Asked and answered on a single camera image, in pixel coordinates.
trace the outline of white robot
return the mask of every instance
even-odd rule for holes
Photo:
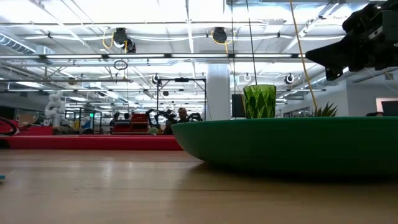
[[[50,102],[44,110],[44,126],[58,127],[60,126],[60,120],[65,113],[65,102],[61,101],[62,91],[56,91],[54,94],[50,94]]]

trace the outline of table surface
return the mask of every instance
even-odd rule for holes
[[[0,223],[398,223],[398,183],[248,177],[184,152],[1,150]]]

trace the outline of red stage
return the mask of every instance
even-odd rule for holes
[[[174,136],[0,136],[11,149],[96,149],[96,150],[165,150],[181,151]]]

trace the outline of green drinking glass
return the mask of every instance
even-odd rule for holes
[[[251,85],[243,88],[246,118],[274,118],[276,86]]]

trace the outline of green bowl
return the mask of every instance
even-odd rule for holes
[[[192,156],[237,170],[398,174],[398,117],[204,121],[172,129]]]

